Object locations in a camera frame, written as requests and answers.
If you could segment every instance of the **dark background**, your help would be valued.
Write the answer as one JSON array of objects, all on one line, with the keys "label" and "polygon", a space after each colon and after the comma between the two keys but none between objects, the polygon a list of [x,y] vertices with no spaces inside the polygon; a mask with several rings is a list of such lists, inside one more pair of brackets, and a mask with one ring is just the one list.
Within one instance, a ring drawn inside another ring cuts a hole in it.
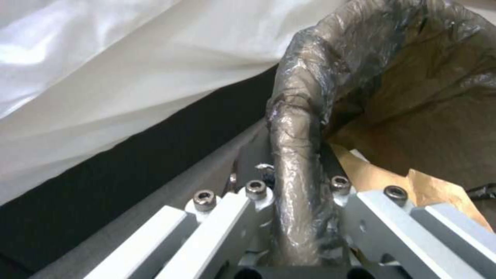
[{"label": "dark background", "polygon": [[265,114],[276,66],[216,90],[0,207],[0,278],[27,278]]}]

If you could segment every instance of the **metal bolt head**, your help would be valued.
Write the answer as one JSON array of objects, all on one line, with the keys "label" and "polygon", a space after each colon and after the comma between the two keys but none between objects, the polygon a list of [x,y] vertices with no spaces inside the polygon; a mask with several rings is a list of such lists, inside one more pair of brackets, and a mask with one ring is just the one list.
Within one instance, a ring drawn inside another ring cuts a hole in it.
[{"label": "metal bolt head", "polygon": [[384,188],[384,194],[400,207],[405,206],[406,201],[408,200],[408,193],[405,191],[405,189],[399,186],[387,186],[386,188]]},{"label": "metal bolt head", "polygon": [[351,184],[348,178],[340,175],[333,176],[331,179],[331,191],[340,195],[347,195],[350,193]]},{"label": "metal bolt head", "polygon": [[200,190],[194,194],[193,203],[198,211],[210,211],[217,205],[217,198],[211,190]]},{"label": "metal bolt head", "polygon": [[231,173],[229,175],[229,183],[236,184],[237,180],[238,180],[238,176],[236,173]]},{"label": "metal bolt head", "polygon": [[261,180],[251,180],[246,186],[247,197],[251,200],[257,201],[267,196],[267,185]]}]

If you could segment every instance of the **white fabric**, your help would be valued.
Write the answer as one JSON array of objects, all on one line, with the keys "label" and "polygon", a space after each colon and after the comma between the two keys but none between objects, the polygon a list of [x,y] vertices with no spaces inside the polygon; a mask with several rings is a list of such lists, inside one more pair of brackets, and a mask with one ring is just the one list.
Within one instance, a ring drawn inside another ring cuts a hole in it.
[{"label": "white fabric", "polygon": [[0,205],[263,72],[344,1],[3,0]]}]

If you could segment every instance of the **brown paper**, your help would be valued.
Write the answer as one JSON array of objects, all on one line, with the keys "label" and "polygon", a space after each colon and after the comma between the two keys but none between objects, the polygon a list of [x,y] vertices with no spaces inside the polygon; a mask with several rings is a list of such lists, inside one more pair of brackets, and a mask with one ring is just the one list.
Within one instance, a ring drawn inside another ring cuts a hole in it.
[{"label": "brown paper", "polygon": [[462,187],[413,169],[406,177],[397,175],[357,158],[339,145],[333,144],[332,149],[358,192],[397,185],[408,192],[408,198],[418,207],[450,203],[490,232],[493,231]]}]

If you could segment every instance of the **cylindrical object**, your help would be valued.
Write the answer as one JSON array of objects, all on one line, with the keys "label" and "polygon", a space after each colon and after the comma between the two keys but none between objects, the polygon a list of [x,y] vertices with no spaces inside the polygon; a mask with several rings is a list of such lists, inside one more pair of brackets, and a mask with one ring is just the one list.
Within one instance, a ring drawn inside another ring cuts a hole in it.
[{"label": "cylindrical object", "polygon": [[320,263],[314,226],[320,206],[319,126],[318,118],[309,113],[311,108],[304,107],[282,103],[271,122],[276,174],[275,265]]},{"label": "cylindrical object", "polygon": [[340,195],[347,195],[350,193],[351,184],[348,178],[336,175],[331,179],[331,191]]},{"label": "cylindrical object", "polygon": [[206,193],[207,191],[209,194],[214,195],[214,193],[210,190],[198,191],[193,195],[193,198],[191,200],[189,200],[185,206],[186,212],[192,213],[196,216],[196,222],[198,222],[198,224],[201,224],[209,216],[209,214],[212,212],[212,210],[215,208],[215,205],[221,201],[220,197],[213,196],[213,197],[215,197],[215,199],[213,199],[215,201],[215,204],[213,206],[212,206],[213,202],[210,202],[210,204],[209,204],[210,207],[208,207],[206,205],[204,205],[204,207],[202,207],[200,205],[200,207],[199,207],[200,210],[198,210],[198,206],[199,206],[198,203],[200,203],[200,201],[198,201],[198,198],[202,198],[202,197],[204,198],[205,195],[200,195],[200,194]]},{"label": "cylindrical object", "polygon": [[399,186],[387,186],[386,188],[384,188],[384,194],[400,207],[405,206],[406,201],[408,200],[408,193],[405,191],[405,189]]},{"label": "cylindrical object", "polygon": [[251,200],[258,201],[267,196],[267,186],[261,180],[251,180],[246,186],[246,196]]},{"label": "cylindrical object", "polygon": [[196,210],[204,212],[214,209],[217,205],[216,197],[211,190],[200,190],[193,196],[193,203]]},{"label": "cylindrical object", "polygon": [[235,185],[237,180],[238,180],[238,175],[235,172],[229,175],[229,183]]}]

